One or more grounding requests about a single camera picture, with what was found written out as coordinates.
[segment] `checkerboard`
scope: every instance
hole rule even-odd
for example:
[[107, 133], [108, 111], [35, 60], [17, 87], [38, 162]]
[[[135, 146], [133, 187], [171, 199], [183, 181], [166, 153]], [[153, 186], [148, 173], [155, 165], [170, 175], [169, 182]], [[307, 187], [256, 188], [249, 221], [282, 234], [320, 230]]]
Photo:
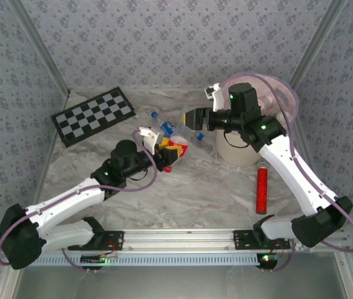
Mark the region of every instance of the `checkerboard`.
[[134, 116], [134, 108], [119, 87], [52, 115], [66, 147]]

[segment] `marble floor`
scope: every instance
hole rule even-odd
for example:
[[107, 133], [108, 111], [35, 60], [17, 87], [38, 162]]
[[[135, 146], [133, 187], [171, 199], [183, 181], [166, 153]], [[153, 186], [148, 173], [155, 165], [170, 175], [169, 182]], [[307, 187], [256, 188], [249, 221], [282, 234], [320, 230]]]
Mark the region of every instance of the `marble floor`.
[[[93, 92], [72, 94], [72, 107]], [[51, 157], [39, 201], [45, 201], [75, 186], [96, 170], [118, 141], [132, 139], [138, 126], [148, 126], [153, 110], [175, 118], [182, 109], [211, 106], [202, 91], [126, 91], [136, 116], [112, 126], [70, 148], [60, 138]], [[215, 135], [206, 133], [209, 144]], [[139, 182], [127, 181], [127, 188], [149, 182], [152, 169]], [[274, 169], [269, 170], [268, 213], [280, 216], [300, 212], [298, 203]], [[150, 188], [136, 193], [119, 193], [86, 208], [67, 222], [94, 216], [105, 229], [136, 228], [237, 228], [251, 227], [263, 216], [255, 213], [256, 168], [239, 168], [190, 145], [184, 161], [171, 173], [159, 173]]]

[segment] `gray patterned wallpaper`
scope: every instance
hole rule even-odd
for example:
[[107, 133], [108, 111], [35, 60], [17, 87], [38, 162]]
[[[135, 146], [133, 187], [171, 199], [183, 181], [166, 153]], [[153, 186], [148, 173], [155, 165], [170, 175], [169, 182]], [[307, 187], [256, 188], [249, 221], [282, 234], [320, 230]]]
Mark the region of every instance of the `gray patterned wallpaper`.
[[297, 93], [319, 174], [353, 200], [353, 1], [344, 8]]
[[23, 0], [69, 88], [289, 80], [330, 0]]
[[0, 0], [0, 221], [31, 203], [63, 98], [5, 0]]

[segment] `red foam roller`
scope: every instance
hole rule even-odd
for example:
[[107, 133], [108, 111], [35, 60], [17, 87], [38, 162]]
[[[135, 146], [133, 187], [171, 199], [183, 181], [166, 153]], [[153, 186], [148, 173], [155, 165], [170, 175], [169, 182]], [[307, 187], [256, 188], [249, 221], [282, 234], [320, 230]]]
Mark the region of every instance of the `red foam roller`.
[[266, 214], [266, 197], [268, 185], [268, 169], [265, 167], [257, 170], [257, 214]]

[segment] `metal extrusion bar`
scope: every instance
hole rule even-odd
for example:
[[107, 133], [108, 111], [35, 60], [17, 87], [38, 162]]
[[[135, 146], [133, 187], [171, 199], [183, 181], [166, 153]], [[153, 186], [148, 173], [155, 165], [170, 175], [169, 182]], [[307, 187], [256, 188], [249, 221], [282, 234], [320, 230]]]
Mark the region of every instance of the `metal extrusion bar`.
[[[109, 257], [104, 263], [80, 263], [82, 254], [69, 254], [73, 263], [80, 266], [253, 266], [259, 265], [256, 254], [118, 254]], [[62, 254], [49, 254], [39, 257], [31, 266], [69, 265]]]
[[[236, 250], [233, 239], [235, 229], [124, 229], [123, 249], [119, 254], [261, 254], [269, 249]], [[334, 245], [348, 247], [346, 234], [339, 230], [326, 239]], [[318, 244], [307, 248], [296, 241], [299, 252], [332, 252], [329, 247]], [[81, 250], [81, 254], [101, 254], [101, 251]]]

